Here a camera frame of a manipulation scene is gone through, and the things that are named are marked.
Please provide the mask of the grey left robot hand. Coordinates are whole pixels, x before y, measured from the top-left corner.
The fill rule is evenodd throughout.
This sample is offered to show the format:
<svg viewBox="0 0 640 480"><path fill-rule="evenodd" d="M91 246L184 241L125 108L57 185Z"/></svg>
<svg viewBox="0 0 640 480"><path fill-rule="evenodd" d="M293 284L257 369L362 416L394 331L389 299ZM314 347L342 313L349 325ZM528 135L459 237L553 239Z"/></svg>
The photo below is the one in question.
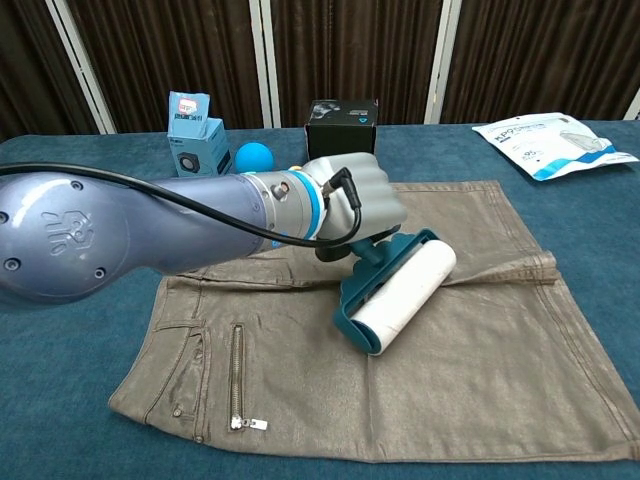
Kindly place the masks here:
<svg viewBox="0 0 640 480"><path fill-rule="evenodd" d="M361 202L361 226L351 240L381 239L397 230L406 220L407 210L373 154L357 152L320 157L306 163L302 170L319 186L324 186L343 168L349 170ZM334 240L349 233L354 213L344 191L338 189L330 193L324 206L326 214L316 238Z"/></svg>

